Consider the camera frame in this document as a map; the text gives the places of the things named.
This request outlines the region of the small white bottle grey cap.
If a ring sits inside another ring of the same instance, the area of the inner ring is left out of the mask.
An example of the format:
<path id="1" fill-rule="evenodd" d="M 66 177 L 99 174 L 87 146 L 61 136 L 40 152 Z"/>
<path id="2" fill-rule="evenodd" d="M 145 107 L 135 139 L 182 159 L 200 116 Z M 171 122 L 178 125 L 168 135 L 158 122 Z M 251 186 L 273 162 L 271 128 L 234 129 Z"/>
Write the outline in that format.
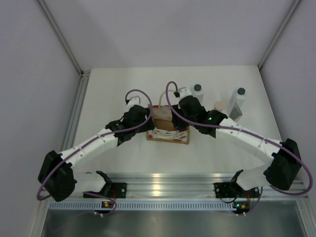
<path id="1" fill-rule="evenodd" d="M 203 91 L 202 86 L 200 84 L 194 84 L 191 87 L 191 93 L 195 98 L 197 98 L 199 100 L 200 103 L 203 102 L 204 91 Z"/>

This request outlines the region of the patterned canvas bag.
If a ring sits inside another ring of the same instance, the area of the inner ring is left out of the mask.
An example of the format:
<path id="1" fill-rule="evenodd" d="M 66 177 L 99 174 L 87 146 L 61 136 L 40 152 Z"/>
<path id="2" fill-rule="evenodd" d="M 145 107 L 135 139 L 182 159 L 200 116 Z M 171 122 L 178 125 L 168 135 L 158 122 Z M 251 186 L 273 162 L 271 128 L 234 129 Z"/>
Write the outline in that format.
<path id="1" fill-rule="evenodd" d="M 161 101 L 166 92 L 163 92 L 157 105 L 153 105 L 152 120 L 154 129 L 146 132 L 148 141 L 169 142 L 178 144 L 189 144 L 190 128 L 174 128 L 172 123 L 172 112 L 168 105 L 162 105 Z"/>

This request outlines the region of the grey pump bottle beige top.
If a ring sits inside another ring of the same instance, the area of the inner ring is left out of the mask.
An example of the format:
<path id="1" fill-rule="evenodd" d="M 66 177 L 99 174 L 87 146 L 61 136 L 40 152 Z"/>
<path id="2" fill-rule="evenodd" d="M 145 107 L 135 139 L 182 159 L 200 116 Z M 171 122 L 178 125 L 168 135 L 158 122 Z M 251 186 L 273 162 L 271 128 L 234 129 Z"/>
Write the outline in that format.
<path id="1" fill-rule="evenodd" d="M 222 112 L 226 109 L 226 103 L 224 101 L 217 101 L 214 103 L 214 109 Z"/>

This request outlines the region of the large white bottle grey cap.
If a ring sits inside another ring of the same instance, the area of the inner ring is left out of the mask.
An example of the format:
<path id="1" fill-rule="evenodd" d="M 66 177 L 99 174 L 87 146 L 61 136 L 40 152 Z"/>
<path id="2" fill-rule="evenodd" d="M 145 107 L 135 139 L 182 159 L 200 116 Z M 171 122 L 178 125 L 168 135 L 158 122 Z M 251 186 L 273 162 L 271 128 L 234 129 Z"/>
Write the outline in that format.
<path id="1" fill-rule="evenodd" d="M 237 103 L 238 106 L 242 107 L 244 101 L 246 99 L 246 90 L 245 88 L 243 87 L 239 87 L 239 88 L 236 88 L 233 93 L 232 93 L 232 96 L 228 102 L 228 105 L 227 105 L 227 113 L 229 115 L 231 109 L 232 109 L 232 106 Z"/>

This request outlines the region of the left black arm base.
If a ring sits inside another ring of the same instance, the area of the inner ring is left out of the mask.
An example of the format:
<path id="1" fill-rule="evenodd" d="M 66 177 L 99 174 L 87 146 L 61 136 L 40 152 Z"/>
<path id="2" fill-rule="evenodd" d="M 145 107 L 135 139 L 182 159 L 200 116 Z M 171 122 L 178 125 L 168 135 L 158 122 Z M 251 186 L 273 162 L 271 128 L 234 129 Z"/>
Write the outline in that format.
<path id="1" fill-rule="evenodd" d="M 112 199 L 126 198 L 127 184 L 126 183 L 112 183 L 107 197 Z"/>

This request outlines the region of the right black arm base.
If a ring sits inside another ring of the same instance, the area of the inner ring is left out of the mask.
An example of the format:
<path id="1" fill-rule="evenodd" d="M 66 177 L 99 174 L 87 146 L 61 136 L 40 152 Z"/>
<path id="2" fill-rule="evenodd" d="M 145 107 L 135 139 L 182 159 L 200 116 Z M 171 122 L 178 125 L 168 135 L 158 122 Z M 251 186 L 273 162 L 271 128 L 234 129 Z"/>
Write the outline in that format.
<path id="1" fill-rule="evenodd" d="M 250 194 L 233 182 L 214 183 L 214 191 L 217 198 L 246 198 Z"/>

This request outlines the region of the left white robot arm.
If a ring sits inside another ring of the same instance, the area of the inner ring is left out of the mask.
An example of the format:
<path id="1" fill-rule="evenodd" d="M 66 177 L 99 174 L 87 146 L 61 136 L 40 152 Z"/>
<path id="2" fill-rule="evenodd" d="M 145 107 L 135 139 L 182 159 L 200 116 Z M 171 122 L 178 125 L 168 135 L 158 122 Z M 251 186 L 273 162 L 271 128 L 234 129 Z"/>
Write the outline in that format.
<path id="1" fill-rule="evenodd" d="M 102 171 L 74 173 L 74 167 L 98 157 L 131 140 L 137 133 L 154 128 L 152 107 L 132 106 L 119 120 L 110 122 L 92 138 L 71 149 L 46 154 L 38 181 L 55 201 L 63 201 L 74 194 L 98 194 L 106 197 L 111 193 L 110 178 Z"/>

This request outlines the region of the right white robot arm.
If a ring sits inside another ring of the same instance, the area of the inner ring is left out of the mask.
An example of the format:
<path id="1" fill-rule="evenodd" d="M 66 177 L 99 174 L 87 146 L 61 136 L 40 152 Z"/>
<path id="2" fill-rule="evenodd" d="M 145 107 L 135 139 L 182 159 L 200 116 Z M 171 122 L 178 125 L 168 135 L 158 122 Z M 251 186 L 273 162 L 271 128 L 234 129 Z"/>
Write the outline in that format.
<path id="1" fill-rule="evenodd" d="M 180 97 L 171 111 L 176 127 L 190 125 L 201 134 L 229 142 L 262 161 L 262 166 L 236 172 L 230 183 L 230 191 L 235 196 L 262 186 L 288 191 L 302 167 L 295 141 L 270 140 L 256 134 L 220 111 L 207 111 L 192 95 Z"/>

